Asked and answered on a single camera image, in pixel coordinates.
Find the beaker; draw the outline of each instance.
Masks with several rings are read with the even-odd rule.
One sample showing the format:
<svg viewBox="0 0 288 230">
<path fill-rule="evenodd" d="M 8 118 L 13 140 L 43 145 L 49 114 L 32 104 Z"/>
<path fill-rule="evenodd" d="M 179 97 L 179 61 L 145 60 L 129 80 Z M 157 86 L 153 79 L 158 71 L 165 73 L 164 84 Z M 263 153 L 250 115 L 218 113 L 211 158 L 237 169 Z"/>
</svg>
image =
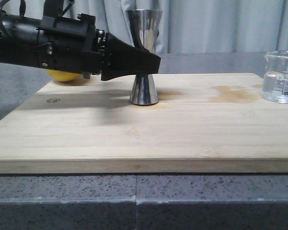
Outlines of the beaker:
<svg viewBox="0 0 288 230">
<path fill-rule="evenodd" d="M 288 51 L 273 51 L 265 55 L 262 97 L 277 103 L 288 103 Z"/>
</svg>

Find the stainless steel jigger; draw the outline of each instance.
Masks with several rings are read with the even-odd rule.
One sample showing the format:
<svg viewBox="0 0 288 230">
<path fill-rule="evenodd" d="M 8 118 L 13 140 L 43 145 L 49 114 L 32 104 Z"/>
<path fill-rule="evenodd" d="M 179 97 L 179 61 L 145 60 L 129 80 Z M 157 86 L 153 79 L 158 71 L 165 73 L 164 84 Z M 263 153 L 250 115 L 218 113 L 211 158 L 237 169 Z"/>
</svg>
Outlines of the stainless steel jigger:
<svg viewBox="0 0 288 230">
<path fill-rule="evenodd" d="M 157 37 L 162 11 L 128 11 L 130 31 L 136 48 L 152 52 Z M 157 90 L 151 74 L 137 74 L 134 79 L 130 101 L 136 105 L 150 105 L 158 102 Z"/>
</svg>

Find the granite countertop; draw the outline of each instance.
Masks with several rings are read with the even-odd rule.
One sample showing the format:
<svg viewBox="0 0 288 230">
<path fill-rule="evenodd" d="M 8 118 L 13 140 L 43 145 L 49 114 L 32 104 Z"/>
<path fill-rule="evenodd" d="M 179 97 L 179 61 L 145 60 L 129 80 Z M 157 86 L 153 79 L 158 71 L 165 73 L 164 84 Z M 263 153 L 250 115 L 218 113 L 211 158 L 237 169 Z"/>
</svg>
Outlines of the granite countertop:
<svg viewBox="0 0 288 230">
<path fill-rule="evenodd" d="M 263 53 L 162 55 L 160 73 L 264 74 Z M 0 64 L 0 119 L 50 77 Z M 288 230 L 288 174 L 0 175 L 0 230 Z"/>
</svg>

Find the water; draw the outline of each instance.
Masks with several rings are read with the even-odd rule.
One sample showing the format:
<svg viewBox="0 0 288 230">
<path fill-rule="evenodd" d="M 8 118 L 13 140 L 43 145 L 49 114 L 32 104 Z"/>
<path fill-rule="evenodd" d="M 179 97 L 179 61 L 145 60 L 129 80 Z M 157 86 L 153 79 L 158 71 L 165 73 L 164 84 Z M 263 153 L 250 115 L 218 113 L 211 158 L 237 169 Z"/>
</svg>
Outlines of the water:
<svg viewBox="0 0 288 230">
<path fill-rule="evenodd" d="M 264 75 L 262 97 L 278 103 L 288 103 L 288 74 L 267 72 Z"/>
</svg>

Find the cutting board edge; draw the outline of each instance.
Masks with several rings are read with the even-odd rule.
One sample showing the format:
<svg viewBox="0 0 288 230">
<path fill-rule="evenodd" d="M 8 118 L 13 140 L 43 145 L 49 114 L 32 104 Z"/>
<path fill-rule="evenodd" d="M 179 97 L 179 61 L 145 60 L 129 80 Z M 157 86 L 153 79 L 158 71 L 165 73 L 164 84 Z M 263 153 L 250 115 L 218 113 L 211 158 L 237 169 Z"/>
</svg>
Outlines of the cutting board edge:
<svg viewBox="0 0 288 230">
<path fill-rule="evenodd" d="M 288 159 L 0 161 L 0 174 L 288 173 Z"/>
</svg>

